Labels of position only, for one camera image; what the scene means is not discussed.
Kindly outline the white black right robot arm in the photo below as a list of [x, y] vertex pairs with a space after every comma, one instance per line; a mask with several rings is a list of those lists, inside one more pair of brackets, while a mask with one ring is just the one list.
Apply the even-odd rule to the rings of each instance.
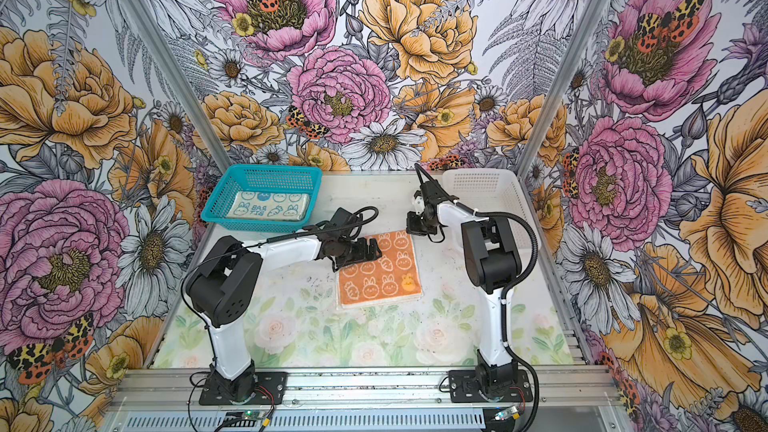
[[502, 301], [507, 285], [523, 271], [509, 220], [478, 212], [449, 195], [439, 182], [420, 183], [414, 210], [407, 214], [411, 235], [450, 239], [463, 257], [471, 284], [484, 301], [482, 336], [477, 351], [475, 382], [487, 398], [497, 398], [518, 378], [517, 361], [503, 338]]

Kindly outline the white plastic laundry basket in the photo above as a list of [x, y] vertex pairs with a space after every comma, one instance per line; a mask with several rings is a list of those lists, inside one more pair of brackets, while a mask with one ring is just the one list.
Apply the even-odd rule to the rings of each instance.
[[542, 244], [536, 220], [513, 172], [494, 168], [449, 170], [442, 174], [441, 185], [471, 209], [509, 212], [524, 218], [536, 233], [538, 244]]

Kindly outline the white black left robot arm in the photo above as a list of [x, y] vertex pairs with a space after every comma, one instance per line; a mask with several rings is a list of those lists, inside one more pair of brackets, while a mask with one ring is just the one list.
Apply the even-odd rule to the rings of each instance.
[[334, 272], [382, 257], [377, 240], [361, 235], [379, 215], [375, 206], [336, 210], [329, 220], [246, 245], [228, 235], [184, 281], [187, 307], [204, 323], [213, 351], [204, 391], [214, 400], [246, 403], [257, 393], [255, 363], [247, 349], [244, 316], [261, 274], [328, 259]]

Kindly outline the cream towel blue swirls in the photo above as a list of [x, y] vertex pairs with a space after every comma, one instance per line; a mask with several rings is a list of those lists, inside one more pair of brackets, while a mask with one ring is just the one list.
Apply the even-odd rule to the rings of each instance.
[[309, 205], [309, 194], [241, 191], [235, 195], [226, 217], [237, 220], [296, 222], [305, 217]]

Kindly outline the orange and white towel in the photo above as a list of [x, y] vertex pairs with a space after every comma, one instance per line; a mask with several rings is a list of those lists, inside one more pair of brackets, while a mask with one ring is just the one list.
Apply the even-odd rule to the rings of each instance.
[[382, 256], [342, 268], [338, 297], [342, 308], [402, 302], [423, 295], [412, 237], [405, 231], [375, 235]]

